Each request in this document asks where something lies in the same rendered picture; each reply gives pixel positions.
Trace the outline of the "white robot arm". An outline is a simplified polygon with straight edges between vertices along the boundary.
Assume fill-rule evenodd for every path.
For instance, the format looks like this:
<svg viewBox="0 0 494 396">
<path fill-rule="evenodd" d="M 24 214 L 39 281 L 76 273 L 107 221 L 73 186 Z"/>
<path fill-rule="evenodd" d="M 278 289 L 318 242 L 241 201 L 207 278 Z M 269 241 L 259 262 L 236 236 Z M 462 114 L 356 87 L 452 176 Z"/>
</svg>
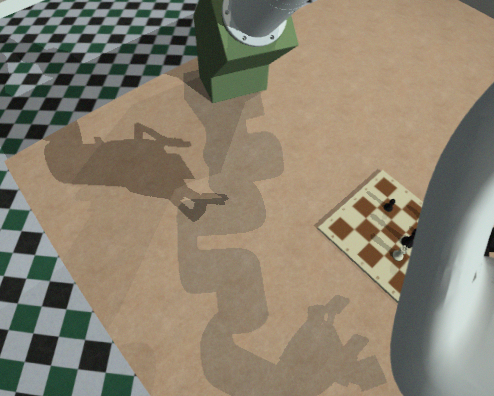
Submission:
<svg viewBox="0 0 494 396">
<path fill-rule="evenodd" d="M 222 17 L 237 41 L 262 47 L 307 1 L 223 0 Z M 423 200 L 390 343 L 403 396 L 494 396 L 493 226 L 494 82 L 450 137 Z"/>
</svg>

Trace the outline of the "white chess piece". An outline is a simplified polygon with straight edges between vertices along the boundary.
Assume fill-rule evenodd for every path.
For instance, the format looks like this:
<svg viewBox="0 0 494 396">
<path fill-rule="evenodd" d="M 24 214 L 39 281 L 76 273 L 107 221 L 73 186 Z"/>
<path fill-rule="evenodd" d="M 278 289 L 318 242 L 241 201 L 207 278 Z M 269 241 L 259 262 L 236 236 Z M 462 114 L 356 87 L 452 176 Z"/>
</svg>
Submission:
<svg viewBox="0 0 494 396">
<path fill-rule="evenodd" d="M 408 252 L 408 248 L 406 246 L 401 246 L 399 251 L 396 250 L 393 252 L 392 256 L 396 261 L 401 261 L 403 259 L 403 254 Z"/>
</svg>

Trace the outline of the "chessboard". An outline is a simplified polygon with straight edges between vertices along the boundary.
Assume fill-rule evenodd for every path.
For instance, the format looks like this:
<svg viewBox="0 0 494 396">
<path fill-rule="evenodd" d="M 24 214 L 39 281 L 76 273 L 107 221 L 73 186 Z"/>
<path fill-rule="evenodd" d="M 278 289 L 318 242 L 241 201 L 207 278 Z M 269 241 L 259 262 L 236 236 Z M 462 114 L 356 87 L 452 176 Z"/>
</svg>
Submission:
<svg viewBox="0 0 494 396">
<path fill-rule="evenodd" d="M 388 212 L 384 205 L 391 199 L 396 202 Z M 382 170 L 318 230 L 398 303 L 411 248 L 401 261 L 392 254 L 417 228 L 422 204 Z"/>
</svg>

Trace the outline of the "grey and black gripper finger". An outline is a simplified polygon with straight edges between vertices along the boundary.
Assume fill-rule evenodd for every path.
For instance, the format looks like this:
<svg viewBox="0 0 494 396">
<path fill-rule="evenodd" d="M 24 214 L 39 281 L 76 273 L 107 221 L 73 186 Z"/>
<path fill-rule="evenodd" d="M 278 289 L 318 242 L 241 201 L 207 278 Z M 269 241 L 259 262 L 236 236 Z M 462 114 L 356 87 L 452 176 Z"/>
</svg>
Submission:
<svg viewBox="0 0 494 396">
<path fill-rule="evenodd" d="M 489 257 L 489 252 L 494 252 L 494 227 L 493 227 L 492 232 L 490 234 L 484 256 Z"/>
</svg>

